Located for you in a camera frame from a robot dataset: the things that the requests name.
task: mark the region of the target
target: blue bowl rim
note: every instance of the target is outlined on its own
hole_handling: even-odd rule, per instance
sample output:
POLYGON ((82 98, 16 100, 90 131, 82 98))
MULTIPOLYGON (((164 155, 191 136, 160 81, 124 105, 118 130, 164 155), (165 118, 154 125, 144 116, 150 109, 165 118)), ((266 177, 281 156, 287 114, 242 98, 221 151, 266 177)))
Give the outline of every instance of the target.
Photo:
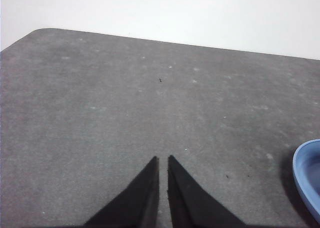
POLYGON ((295 151, 294 155, 293 155, 293 160, 292 160, 292 168, 293 168, 293 175, 294 175, 294 178, 295 180, 297 181, 297 186, 300 187, 300 191, 304 194, 304 196, 307 198, 308 202, 310 203, 310 205, 312 206, 312 208, 318 213, 320 214, 320 208, 317 207, 315 205, 315 203, 313 202, 312 199, 310 199, 310 196, 308 195, 308 193, 305 193, 304 190, 301 188, 300 184, 301 184, 301 180, 300 180, 300 177, 299 176, 296 176, 297 174, 297 155, 299 153, 299 151, 305 147, 306 145, 310 144, 310 143, 313 143, 313 142, 320 142, 320 139, 315 139, 315 140, 310 140, 310 141, 307 141, 303 144, 301 144, 295 151))

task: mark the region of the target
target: gray mat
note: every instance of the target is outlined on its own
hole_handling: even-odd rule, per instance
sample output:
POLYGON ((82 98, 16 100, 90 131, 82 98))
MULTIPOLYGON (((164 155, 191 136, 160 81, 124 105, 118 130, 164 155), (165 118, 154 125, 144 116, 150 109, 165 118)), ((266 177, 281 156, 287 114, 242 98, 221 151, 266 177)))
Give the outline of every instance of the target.
POLYGON ((315 226, 291 159, 320 61, 61 29, 1 55, 1 227, 83 224, 155 155, 171 227, 170 154, 245 223, 315 226))

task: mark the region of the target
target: blue bowl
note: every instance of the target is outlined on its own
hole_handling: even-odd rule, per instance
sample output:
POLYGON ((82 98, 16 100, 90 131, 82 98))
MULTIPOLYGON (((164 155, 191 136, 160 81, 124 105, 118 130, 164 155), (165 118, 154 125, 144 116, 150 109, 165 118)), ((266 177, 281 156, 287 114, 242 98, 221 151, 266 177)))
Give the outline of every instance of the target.
POLYGON ((295 151, 293 176, 303 202, 320 224, 320 139, 305 142, 295 151))

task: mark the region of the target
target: white background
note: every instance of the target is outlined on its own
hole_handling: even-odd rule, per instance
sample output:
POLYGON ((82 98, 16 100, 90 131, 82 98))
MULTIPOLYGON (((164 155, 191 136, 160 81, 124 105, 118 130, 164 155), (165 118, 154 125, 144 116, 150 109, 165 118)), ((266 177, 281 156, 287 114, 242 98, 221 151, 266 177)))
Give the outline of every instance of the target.
POLYGON ((46 27, 320 59, 320 0, 1 0, 1 49, 46 27))

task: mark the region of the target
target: white wall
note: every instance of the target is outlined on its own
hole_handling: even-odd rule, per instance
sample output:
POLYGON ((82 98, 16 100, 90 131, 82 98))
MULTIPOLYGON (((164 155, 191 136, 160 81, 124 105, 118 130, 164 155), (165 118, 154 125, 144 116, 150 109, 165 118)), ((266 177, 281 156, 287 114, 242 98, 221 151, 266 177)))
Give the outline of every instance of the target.
POLYGON ((320 0, 1 0, 1 48, 45 27, 320 59, 320 0))

